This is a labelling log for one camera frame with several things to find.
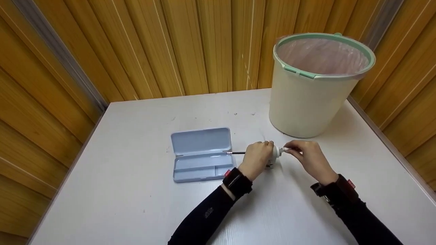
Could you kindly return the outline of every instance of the light blue pencil case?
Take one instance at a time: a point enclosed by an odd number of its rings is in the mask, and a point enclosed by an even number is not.
[[[234,167],[227,127],[173,133],[171,142],[176,183],[222,179]]]

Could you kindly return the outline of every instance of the finger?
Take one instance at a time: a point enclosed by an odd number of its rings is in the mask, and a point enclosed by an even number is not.
[[[299,153],[303,153],[303,151],[298,147],[289,148],[298,151]]]
[[[284,147],[299,148],[299,149],[305,150],[306,144],[307,144],[307,141],[305,141],[305,140],[292,140],[292,141],[289,141],[288,143],[286,143],[284,145]]]
[[[285,152],[293,155],[301,163],[303,162],[303,155],[301,153],[299,153],[298,151],[293,150],[293,149],[289,149],[289,150],[286,150]]]

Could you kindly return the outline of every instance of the right hand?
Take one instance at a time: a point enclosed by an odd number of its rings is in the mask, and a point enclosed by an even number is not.
[[[293,140],[285,144],[286,153],[298,159],[304,170],[322,185],[336,182],[339,175],[330,167],[316,141]]]

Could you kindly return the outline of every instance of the metal strip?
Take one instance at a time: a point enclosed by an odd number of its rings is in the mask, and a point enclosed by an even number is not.
[[[70,53],[64,42],[50,25],[43,13],[33,0],[12,0],[26,20],[32,25],[45,44],[58,58],[62,66],[71,75],[74,81],[85,91],[86,95],[94,102],[95,106],[103,113],[108,104],[89,80],[76,59]]]
[[[92,135],[94,134],[95,130],[97,129],[97,127],[98,127],[99,123],[101,122],[104,115],[105,114],[103,112],[103,114],[100,116],[97,123],[95,124],[94,128],[92,129],[91,133],[89,134],[88,138],[86,139],[85,143],[80,148],[79,153],[77,154],[76,158],[74,159],[73,163],[71,164],[71,167],[68,169],[68,172],[67,172],[66,176],[64,177],[64,180],[62,181],[58,190],[56,191],[56,194],[54,194],[54,197],[50,200],[50,203],[48,204],[47,208],[45,209],[44,214],[41,216],[41,219],[38,221],[38,224],[33,229],[32,235],[30,235],[29,239],[27,240],[27,243],[26,243],[27,245],[32,242],[34,235],[38,231],[41,223],[44,221],[47,213],[50,211],[50,208],[52,207],[52,205],[55,203],[56,199],[58,198],[59,193],[62,191],[62,188],[64,187],[65,183],[67,182],[68,178],[70,177],[70,174],[73,171],[74,167],[76,166],[77,161],[79,160],[80,156],[82,155],[83,151],[85,150],[86,146],[88,145],[88,142],[90,141]]]
[[[347,98],[348,102],[359,113],[362,119],[368,124],[377,137],[383,142],[383,144],[389,149],[392,155],[398,160],[398,162],[406,169],[415,183],[421,188],[421,190],[427,195],[427,197],[436,206],[436,193],[427,185],[422,177],[416,172],[416,170],[410,165],[410,163],[403,157],[403,155],[395,148],[395,146],[386,138],[383,132],[377,127],[377,125],[369,118],[365,111],[359,106],[359,104],[351,97]]]
[[[404,0],[385,0],[383,2],[365,38],[364,44],[371,50],[377,48],[403,2]]]

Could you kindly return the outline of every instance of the red label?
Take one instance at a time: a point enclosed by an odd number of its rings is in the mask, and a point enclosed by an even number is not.
[[[348,180],[348,183],[351,185],[351,187],[353,187],[353,189],[356,188],[356,186],[353,184],[353,182],[351,180]]]

